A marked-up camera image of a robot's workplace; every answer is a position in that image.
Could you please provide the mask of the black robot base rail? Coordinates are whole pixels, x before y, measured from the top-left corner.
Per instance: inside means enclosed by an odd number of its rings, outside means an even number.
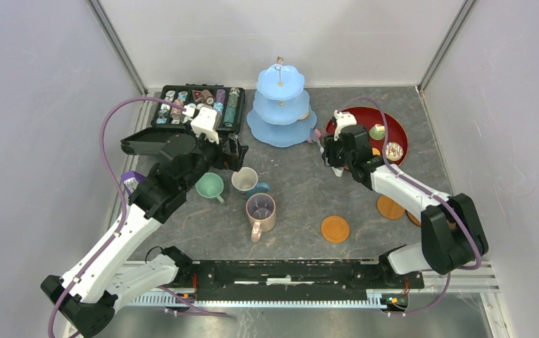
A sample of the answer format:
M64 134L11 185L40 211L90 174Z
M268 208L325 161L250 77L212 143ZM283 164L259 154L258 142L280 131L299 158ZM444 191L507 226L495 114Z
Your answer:
M389 276L375 260L199 260L167 285L201 308L370 308L399 311L415 294L491 294L500 288L489 263Z

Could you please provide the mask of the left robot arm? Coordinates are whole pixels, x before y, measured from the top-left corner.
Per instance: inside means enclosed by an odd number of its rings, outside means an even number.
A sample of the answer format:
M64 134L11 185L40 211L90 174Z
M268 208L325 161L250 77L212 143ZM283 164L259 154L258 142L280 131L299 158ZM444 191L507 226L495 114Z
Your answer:
M119 218L90 252L61 276L49 275L41 289L83 337L94 337L130 301L172 283L187 285L189 264L161 253L123 275L118 270L135 249L186 202L187 193L209 169L239 171L249 148L235 134L218 141L204 134L174 134L158 152L158 162L129 195Z

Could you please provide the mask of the pink mousse cake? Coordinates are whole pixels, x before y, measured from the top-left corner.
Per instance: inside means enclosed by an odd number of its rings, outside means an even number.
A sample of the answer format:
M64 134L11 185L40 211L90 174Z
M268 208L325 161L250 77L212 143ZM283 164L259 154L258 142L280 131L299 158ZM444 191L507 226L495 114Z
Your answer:
M310 139L313 143L318 144L319 146L322 145L322 133L318 129L314 129L310 133Z

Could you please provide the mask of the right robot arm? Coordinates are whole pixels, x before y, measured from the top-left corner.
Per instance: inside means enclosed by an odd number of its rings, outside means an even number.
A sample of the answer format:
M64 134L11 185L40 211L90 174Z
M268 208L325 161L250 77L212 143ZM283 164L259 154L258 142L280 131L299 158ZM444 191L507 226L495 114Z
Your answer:
M374 155L369 133L361 125L327 135L322 157L327 166L347 169L356 182L393 200L421 223L418 244L386 254L387 262L377 269L382 285L396 287L407 273L419 270L445 275L481 266L488 243L474 202L466 194L452 196L432 189L387 158Z

